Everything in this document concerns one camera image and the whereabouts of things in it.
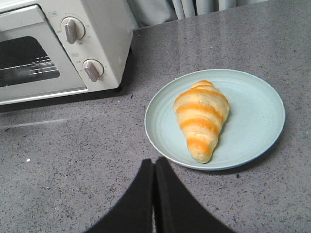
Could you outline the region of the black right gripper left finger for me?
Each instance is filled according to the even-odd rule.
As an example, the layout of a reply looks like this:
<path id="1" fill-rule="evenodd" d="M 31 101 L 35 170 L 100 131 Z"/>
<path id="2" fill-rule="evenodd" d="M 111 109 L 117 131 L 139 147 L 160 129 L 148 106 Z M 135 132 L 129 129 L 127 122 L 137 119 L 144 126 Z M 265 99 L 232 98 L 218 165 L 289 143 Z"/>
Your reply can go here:
<path id="1" fill-rule="evenodd" d="M 115 206 L 88 233 L 151 233 L 154 164 L 141 162 L 133 182 Z"/>

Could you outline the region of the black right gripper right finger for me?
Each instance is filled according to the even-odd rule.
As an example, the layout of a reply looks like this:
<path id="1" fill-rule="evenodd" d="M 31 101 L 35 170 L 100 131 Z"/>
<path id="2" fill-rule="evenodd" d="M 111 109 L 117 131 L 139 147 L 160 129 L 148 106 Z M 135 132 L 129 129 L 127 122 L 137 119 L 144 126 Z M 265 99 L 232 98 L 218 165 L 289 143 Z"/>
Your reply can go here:
<path id="1" fill-rule="evenodd" d="M 158 233 L 232 233 L 179 180 L 168 160 L 155 164 L 155 226 Z"/>

